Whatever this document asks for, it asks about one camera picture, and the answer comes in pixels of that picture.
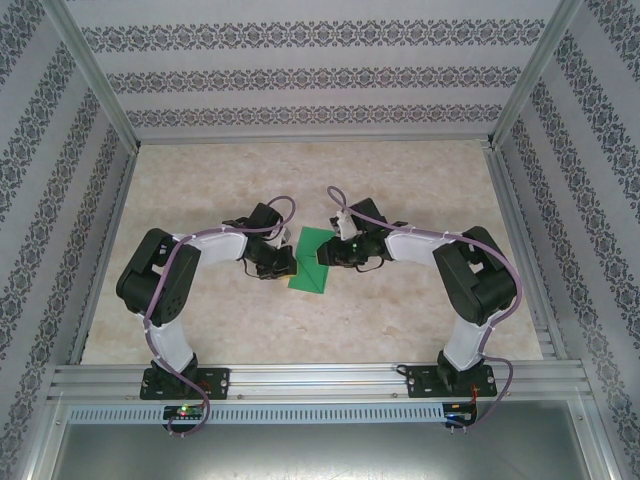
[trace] wall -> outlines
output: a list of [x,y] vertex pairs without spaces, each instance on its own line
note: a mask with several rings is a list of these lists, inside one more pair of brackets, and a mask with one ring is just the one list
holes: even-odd
[[66,363],[130,163],[37,1],[0,5],[0,478]]
[[557,3],[67,5],[137,135],[171,141],[488,134]]
[[640,478],[640,2],[586,1],[502,145],[569,354]]

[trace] wire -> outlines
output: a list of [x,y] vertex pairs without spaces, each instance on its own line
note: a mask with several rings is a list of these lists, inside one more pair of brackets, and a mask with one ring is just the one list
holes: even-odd
[[[267,207],[270,207],[271,205],[273,205],[274,203],[276,203],[278,200],[282,200],[282,197],[276,197],[276,198],[272,198],[271,200],[269,200],[267,202]],[[267,238],[266,240],[273,240],[274,238],[277,238],[278,235],[280,235],[282,233],[282,229],[284,228],[284,224],[281,223],[280,224],[280,228],[278,229],[278,231],[276,233],[274,233],[273,235],[271,235],[269,238]]]
[[329,198],[331,198],[331,200],[336,202],[338,206],[342,208],[343,212],[347,211],[351,215],[355,215],[356,217],[361,218],[362,220],[365,220],[369,223],[373,223],[374,225],[378,225],[380,227],[387,228],[389,230],[396,230],[404,233],[423,235],[429,238],[438,238],[438,239],[443,238],[443,239],[468,243],[469,245],[473,245],[474,247],[484,250],[489,255],[495,257],[507,269],[507,271],[509,272],[509,275],[511,275],[511,278],[513,279],[513,282],[515,283],[515,286],[516,286],[516,298],[506,311],[504,311],[501,315],[499,315],[497,318],[491,321],[491,323],[489,324],[489,328],[487,328],[486,332],[482,337],[482,340],[480,341],[478,352],[485,360],[498,361],[498,362],[505,363],[509,368],[509,375],[507,377],[507,381],[504,384],[504,387],[502,388],[502,391],[500,392],[496,400],[493,402],[493,405],[491,405],[489,410],[487,410],[487,412],[479,420],[477,420],[473,425],[477,425],[478,423],[481,423],[481,421],[484,421],[484,419],[487,416],[493,413],[496,406],[504,398],[513,380],[513,364],[506,358],[489,357],[485,355],[484,348],[487,345],[487,342],[489,341],[489,337],[491,336],[491,333],[495,329],[495,326],[498,323],[506,320],[509,316],[511,316],[511,314],[518,309],[518,307],[520,306],[520,303],[522,302],[522,296],[523,296],[522,280],[520,279],[520,276],[518,275],[518,272],[516,271],[516,269],[513,267],[513,265],[511,265],[509,260],[507,260],[507,258],[504,255],[502,255],[500,252],[498,252],[496,249],[491,248],[489,245],[485,245],[484,243],[474,240],[472,238],[467,238],[467,237],[463,237],[462,235],[455,235],[453,233],[448,233],[448,232],[442,233],[442,232],[434,232],[432,230],[422,230],[422,229],[413,228],[413,227],[398,227],[396,225],[391,225],[390,223],[381,222],[380,220],[376,220],[375,218],[371,218],[367,215],[363,215],[362,213],[357,212],[351,207],[349,207],[347,205],[347,197],[344,194],[344,192],[340,190],[338,187],[335,187],[333,185],[330,185],[329,187],[327,187],[327,195],[329,195]]
[[243,258],[243,259],[242,259],[242,263],[244,263],[244,274],[245,274],[247,277],[251,277],[251,278],[258,278],[258,279],[260,278],[260,277],[259,277],[259,276],[257,276],[257,275],[251,275],[251,274],[247,271],[247,259],[246,259],[246,258]]
[[151,301],[149,302],[149,306],[147,307],[147,311],[144,314],[144,319],[142,320],[142,324],[144,327],[144,336],[145,339],[147,341],[147,345],[149,346],[149,349],[151,350],[151,353],[153,353],[153,356],[155,357],[155,361],[160,364],[160,366],[162,368],[164,368],[166,371],[168,371],[169,373],[171,373],[174,377],[176,377],[178,380],[180,380],[182,383],[188,385],[189,387],[191,387],[192,389],[194,389],[196,392],[198,392],[198,394],[202,397],[203,400],[203,404],[204,407],[206,409],[206,413],[202,416],[202,419],[200,420],[200,423],[196,424],[193,426],[193,428],[191,428],[189,431],[187,432],[175,432],[174,430],[171,429],[171,425],[173,423],[173,421],[177,418],[177,417],[171,417],[169,419],[169,422],[167,423],[167,431],[169,432],[169,435],[171,435],[172,437],[186,437],[188,435],[193,435],[194,433],[196,433],[198,430],[200,430],[204,424],[207,422],[207,420],[209,419],[209,416],[211,414],[211,402],[209,401],[209,396],[206,394],[206,392],[200,388],[198,385],[196,385],[195,383],[193,383],[191,380],[189,380],[188,378],[186,378],[185,376],[183,376],[180,372],[178,372],[177,370],[175,370],[171,365],[169,365],[167,363],[167,361],[162,358],[162,356],[160,355],[160,352],[158,352],[158,349],[156,348],[156,346],[153,343],[153,338],[151,337],[151,316],[153,315],[153,311],[156,308],[156,305],[158,305],[158,301],[160,300],[160,296],[162,295],[162,289],[164,287],[164,284],[167,281],[167,277],[169,275],[169,272],[171,271],[171,265],[173,264],[176,255],[178,254],[178,251],[188,242],[190,242],[191,240],[194,240],[196,238],[199,237],[207,237],[207,236],[211,236],[211,235],[215,235],[218,233],[222,233],[222,232],[240,232],[240,233],[267,233],[267,232],[271,232],[273,230],[277,230],[280,227],[284,227],[286,224],[288,224],[291,219],[293,218],[293,216],[296,213],[296,202],[293,198],[291,198],[288,195],[280,195],[278,197],[273,198],[272,200],[269,201],[268,205],[272,205],[273,203],[277,202],[278,200],[287,200],[289,203],[291,203],[291,212],[289,213],[289,216],[284,219],[282,222],[277,223],[276,225],[272,226],[272,227],[265,227],[265,228],[235,228],[235,227],[229,227],[229,226],[222,226],[222,227],[216,227],[216,228],[210,228],[207,230],[202,230],[200,232],[196,232],[193,233],[191,235],[187,235],[183,238],[181,238],[178,243],[176,243],[176,245],[173,247],[173,250],[171,250],[171,253],[169,254],[169,258],[167,260],[167,263],[164,266],[164,269],[162,270],[162,274],[160,275],[160,280],[158,281],[158,285],[156,286],[156,290],[153,292],[153,296],[151,297]]
[[356,265],[356,272],[358,272],[358,273],[373,272],[374,270],[382,268],[382,265],[384,265],[384,258],[380,259],[380,265],[378,265],[377,267],[370,268],[368,270],[360,270],[360,267],[358,265]]
[[478,413],[478,387],[476,387],[475,383],[471,386],[471,404],[473,405],[471,415],[475,415]]

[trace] green square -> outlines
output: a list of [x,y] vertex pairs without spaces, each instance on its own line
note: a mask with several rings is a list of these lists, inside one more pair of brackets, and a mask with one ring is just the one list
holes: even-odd
[[303,227],[296,249],[298,274],[289,280],[289,288],[311,293],[324,293],[329,267],[319,265],[316,251],[327,240],[333,238],[332,230]]

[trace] beige stone surface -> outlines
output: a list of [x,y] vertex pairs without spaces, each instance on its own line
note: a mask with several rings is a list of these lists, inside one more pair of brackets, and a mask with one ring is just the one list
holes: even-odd
[[[330,228],[330,184],[350,203],[372,197],[390,221],[452,232],[482,225],[512,258],[477,142],[144,146],[83,363],[151,360],[140,321],[115,295],[148,229],[202,230],[288,194],[298,202],[295,240],[303,226]],[[286,202],[275,206],[286,215]],[[200,363],[225,364],[434,361],[455,318],[436,268],[407,262],[367,274],[333,268],[324,295],[249,278],[240,262],[224,262],[199,272],[182,316]],[[526,304],[500,325],[487,351],[542,358]]]

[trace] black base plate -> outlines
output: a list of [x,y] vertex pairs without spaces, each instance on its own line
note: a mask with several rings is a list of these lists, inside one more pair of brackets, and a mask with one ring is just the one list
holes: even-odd
[[493,369],[489,365],[481,366],[473,381],[456,385],[453,392],[450,392],[438,377],[437,365],[413,365],[404,368],[409,398],[471,397],[474,385],[478,397],[495,397],[498,394]]
[[[226,400],[229,391],[228,368],[198,368],[196,384],[204,388],[209,400]],[[157,372],[153,368],[147,368],[142,376],[140,386],[140,398],[142,400],[191,400],[200,398],[195,390],[190,390],[187,395],[175,391],[166,391],[158,381]]]

